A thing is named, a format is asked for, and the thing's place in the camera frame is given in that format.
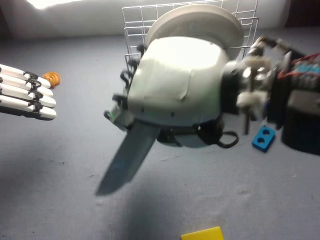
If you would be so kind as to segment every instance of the white wire rack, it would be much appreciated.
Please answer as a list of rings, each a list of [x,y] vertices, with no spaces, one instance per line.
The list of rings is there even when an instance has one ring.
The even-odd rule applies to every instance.
[[[246,49],[254,43],[258,26],[256,10],[258,0],[202,0],[179,3],[165,3],[145,6],[130,6],[122,9],[124,19],[124,36],[128,53],[125,61],[128,66],[129,59],[137,59],[139,53],[137,46],[144,44],[146,36],[152,24],[163,14],[191,4],[208,4],[224,8],[231,12],[240,21],[244,31],[244,41],[238,58],[246,55]]]

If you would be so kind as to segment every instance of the hole in blue block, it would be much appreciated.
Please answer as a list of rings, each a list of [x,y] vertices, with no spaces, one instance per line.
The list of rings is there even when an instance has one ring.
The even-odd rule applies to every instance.
[[[263,133],[264,135],[267,135],[267,136],[269,136],[269,135],[270,135],[270,131],[269,131],[269,130],[267,130],[267,129],[263,130],[263,131],[262,131],[262,133]]]
[[[265,143],[265,140],[262,138],[262,137],[259,137],[257,139],[257,142],[260,143],[260,144],[264,144]]]

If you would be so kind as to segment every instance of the blue block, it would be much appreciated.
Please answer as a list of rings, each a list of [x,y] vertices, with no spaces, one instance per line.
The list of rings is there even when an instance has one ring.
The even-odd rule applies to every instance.
[[[252,141],[252,146],[265,153],[272,144],[273,140],[275,139],[275,136],[275,130],[267,126],[263,126],[255,135]]]

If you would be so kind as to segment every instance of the robotic hand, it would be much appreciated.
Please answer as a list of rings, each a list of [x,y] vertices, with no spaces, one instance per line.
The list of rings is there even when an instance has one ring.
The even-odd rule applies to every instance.
[[[287,134],[282,140],[290,146],[284,139],[293,138],[292,127],[297,126],[292,122],[301,118],[297,98],[302,93],[291,98],[295,90],[304,89],[300,83],[306,82],[291,76],[302,76],[297,60],[308,58],[280,40],[260,37],[246,57],[237,62],[234,59],[243,39],[239,21],[212,5],[176,8],[152,25],[145,46],[138,47],[140,59],[130,60],[130,70],[120,76],[125,82],[122,95],[115,94],[115,106],[104,113],[127,135],[98,195],[111,194],[131,181],[155,140],[173,147],[234,146],[238,135],[223,131],[223,113],[243,113],[245,134],[250,120],[267,117],[277,128],[284,126]],[[272,69],[271,60],[263,56],[265,47],[281,50],[283,63]],[[314,84],[309,90],[320,92],[319,86]],[[319,109],[311,110],[309,115],[318,116],[319,122]],[[234,142],[222,143],[223,134],[234,136]]]
[[[49,81],[32,72],[0,64],[0,112],[53,120],[56,101]]]

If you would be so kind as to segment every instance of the orange spiral toy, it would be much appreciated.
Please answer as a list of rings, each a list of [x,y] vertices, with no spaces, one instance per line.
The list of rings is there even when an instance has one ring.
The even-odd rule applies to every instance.
[[[51,84],[51,88],[54,88],[55,86],[60,84],[60,76],[55,71],[49,71],[42,76],[44,79],[48,80]]]

